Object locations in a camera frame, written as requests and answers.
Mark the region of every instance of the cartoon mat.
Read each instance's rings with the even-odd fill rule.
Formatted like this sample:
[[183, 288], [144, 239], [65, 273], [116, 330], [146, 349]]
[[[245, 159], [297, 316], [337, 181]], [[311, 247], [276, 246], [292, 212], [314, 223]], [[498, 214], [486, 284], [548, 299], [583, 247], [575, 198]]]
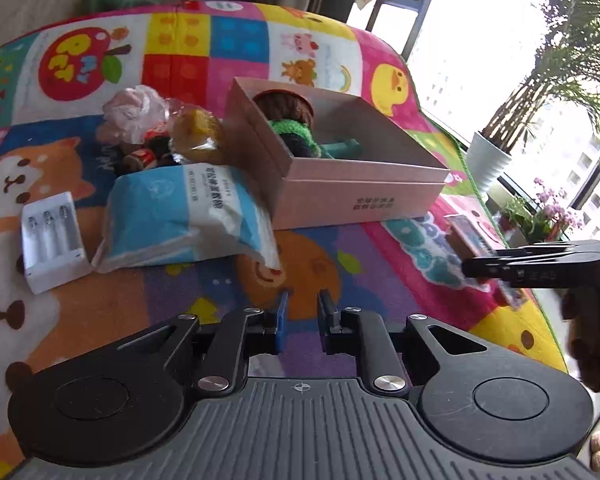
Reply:
[[[34, 296], [23, 277], [23, 204], [71, 191], [90, 254], [99, 242], [114, 181], [110, 146], [94, 138], [102, 104], [144, 83], [222, 117], [234, 76], [362, 95], [451, 168], [448, 185], [424, 218], [277, 232], [280, 271], [238, 256], [90, 274]], [[372, 197], [354, 208], [389, 203]], [[254, 359], [253, 373], [354, 373], [350, 358], [320, 351], [321, 288], [341, 307], [390, 320], [423, 312], [564, 370], [534, 303], [507, 305], [491, 283], [462, 276], [444, 237], [444, 215], [454, 212], [501, 246], [455, 143], [421, 114], [400, 57], [368, 32], [284, 7], [209, 1], [102, 14], [1, 47], [0, 477], [22, 459], [7, 403], [32, 372], [180, 312], [215, 322], [232, 308], [266, 305], [283, 286], [293, 290], [287, 350]]]

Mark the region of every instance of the white flower pot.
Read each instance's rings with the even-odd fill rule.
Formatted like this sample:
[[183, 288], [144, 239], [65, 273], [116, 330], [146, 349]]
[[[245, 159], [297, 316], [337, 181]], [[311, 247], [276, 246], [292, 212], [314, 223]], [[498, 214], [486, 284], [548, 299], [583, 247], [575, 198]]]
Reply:
[[474, 133], [469, 150], [466, 152], [466, 164], [474, 178], [475, 186], [481, 196], [486, 195], [496, 179], [511, 162], [507, 155], [496, 148], [480, 133]]

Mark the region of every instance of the flowering plant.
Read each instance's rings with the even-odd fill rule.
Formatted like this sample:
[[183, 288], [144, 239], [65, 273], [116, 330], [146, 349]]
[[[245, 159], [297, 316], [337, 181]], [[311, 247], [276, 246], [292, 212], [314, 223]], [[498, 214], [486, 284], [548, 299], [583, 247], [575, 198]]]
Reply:
[[583, 227], [580, 212], [562, 204], [567, 196], [565, 190], [555, 191], [538, 177], [534, 183], [539, 189], [534, 213], [520, 197], [513, 197], [501, 211], [502, 219], [518, 225], [527, 242], [552, 242], [559, 240], [565, 232]]

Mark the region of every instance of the yellow square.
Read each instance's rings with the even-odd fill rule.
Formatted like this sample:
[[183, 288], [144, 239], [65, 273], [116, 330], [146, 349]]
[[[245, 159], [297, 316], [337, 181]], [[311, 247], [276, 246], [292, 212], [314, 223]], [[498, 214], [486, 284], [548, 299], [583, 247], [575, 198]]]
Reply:
[[208, 14], [160, 12], [151, 17], [144, 53], [208, 57], [210, 40]]
[[332, 20], [319, 14], [305, 12], [304, 10], [292, 9], [291, 7], [279, 7], [265, 4], [256, 4], [268, 22], [285, 23], [293, 27], [308, 28], [315, 32], [324, 32], [332, 36], [339, 36], [347, 40], [356, 40], [353, 31], [344, 23]]

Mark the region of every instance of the gray ribbed panel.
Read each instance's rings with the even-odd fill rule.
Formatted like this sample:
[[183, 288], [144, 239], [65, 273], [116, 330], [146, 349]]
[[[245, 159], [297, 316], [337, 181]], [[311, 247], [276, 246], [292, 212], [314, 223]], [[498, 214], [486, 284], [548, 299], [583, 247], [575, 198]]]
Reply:
[[[299, 392], [294, 386], [311, 386]], [[18, 480], [581, 480], [572, 458], [514, 469], [450, 452], [409, 405], [355, 379], [251, 378], [228, 399], [203, 400], [161, 448], [127, 463], [65, 467], [34, 458]]]

